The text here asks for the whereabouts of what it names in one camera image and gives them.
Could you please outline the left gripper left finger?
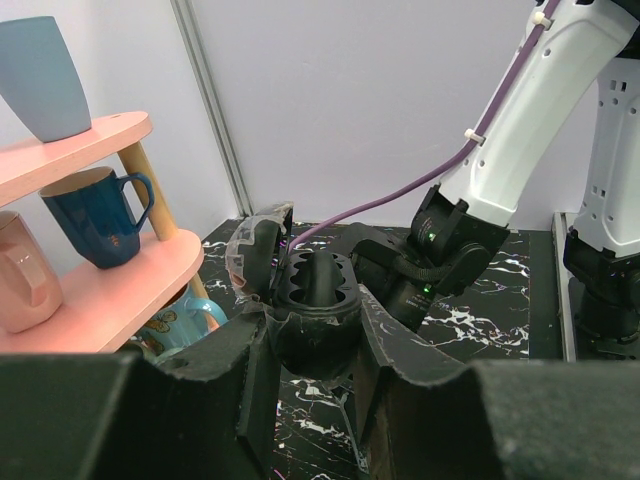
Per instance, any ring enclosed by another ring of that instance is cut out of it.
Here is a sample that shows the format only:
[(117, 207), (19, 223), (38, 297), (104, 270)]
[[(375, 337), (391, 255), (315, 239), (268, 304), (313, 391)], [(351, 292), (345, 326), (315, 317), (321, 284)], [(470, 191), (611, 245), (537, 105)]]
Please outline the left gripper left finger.
[(5, 479), (264, 479), (275, 421), (265, 316), (248, 311), (167, 360), (5, 355)]

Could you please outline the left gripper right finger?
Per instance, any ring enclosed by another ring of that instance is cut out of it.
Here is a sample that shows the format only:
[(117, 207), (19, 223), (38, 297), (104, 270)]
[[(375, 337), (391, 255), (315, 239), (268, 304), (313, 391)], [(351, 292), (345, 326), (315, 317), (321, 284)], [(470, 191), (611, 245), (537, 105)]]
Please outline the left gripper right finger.
[(363, 290), (357, 440), (375, 479), (635, 479), (635, 362), (461, 363)]

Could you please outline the small black object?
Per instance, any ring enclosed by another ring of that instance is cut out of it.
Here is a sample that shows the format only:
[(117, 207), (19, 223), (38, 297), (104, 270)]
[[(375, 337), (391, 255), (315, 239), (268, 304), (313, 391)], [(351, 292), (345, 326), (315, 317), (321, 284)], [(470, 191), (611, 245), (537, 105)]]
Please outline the small black object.
[(305, 301), (309, 260), (318, 251), (294, 251), (294, 205), (282, 202), (245, 218), (231, 235), (225, 267), (236, 297), (261, 305), (269, 340), (292, 374), (327, 383), (349, 375), (362, 333), (362, 300), (352, 264), (330, 252), (340, 269), (337, 303)]

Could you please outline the small black earbud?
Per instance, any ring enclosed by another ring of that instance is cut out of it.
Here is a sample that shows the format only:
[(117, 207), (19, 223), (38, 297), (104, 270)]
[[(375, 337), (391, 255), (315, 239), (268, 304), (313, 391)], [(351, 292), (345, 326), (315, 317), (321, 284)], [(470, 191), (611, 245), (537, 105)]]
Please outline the small black earbud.
[(330, 252), (315, 252), (309, 260), (309, 283), (305, 301), (312, 307), (331, 307), (337, 303), (335, 289), (340, 285), (340, 269)]

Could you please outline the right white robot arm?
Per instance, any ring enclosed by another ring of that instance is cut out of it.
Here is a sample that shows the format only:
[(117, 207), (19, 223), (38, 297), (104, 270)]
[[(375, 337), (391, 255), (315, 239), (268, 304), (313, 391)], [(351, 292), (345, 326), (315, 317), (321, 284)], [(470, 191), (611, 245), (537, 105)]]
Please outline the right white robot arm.
[(436, 296), (458, 295), (504, 243), (523, 190), (586, 90), (598, 113), (585, 192), (563, 250), (578, 304), (566, 339), (581, 358), (639, 356), (639, 5), (541, 1), (461, 151), (426, 177), (401, 243), (361, 226), (356, 275), (417, 330)]

